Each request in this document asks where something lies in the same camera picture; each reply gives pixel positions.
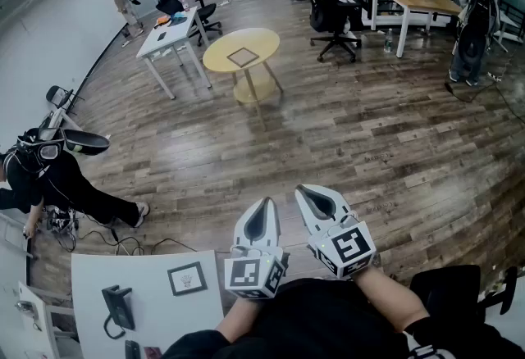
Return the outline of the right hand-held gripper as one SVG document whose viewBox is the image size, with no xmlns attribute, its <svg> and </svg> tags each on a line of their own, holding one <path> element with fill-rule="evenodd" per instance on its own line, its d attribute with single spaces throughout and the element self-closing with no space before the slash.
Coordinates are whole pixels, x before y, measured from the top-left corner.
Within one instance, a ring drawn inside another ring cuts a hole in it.
<svg viewBox="0 0 525 359">
<path fill-rule="evenodd" d="M 369 229 L 357 219 L 355 211 L 350 211 L 340 193 L 315 184 L 299 184 L 294 196 L 311 234 L 309 247 L 337 279 L 347 279 L 372 264 L 377 250 Z"/>
</svg>

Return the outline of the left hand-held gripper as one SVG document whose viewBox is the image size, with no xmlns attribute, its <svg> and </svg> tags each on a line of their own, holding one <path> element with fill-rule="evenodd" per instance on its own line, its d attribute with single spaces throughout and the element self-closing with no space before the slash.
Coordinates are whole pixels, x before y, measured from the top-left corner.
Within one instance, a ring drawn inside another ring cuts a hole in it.
<svg viewBox="0 0 525 359">
<path fill-rule="evenodd" d="M 286 271 L 276 204 L 261 198 L 238 219 L 231 257 L 224 260 L 225 290 L 238 298 L 266 300 L 276 296 Z"/>
</svg>

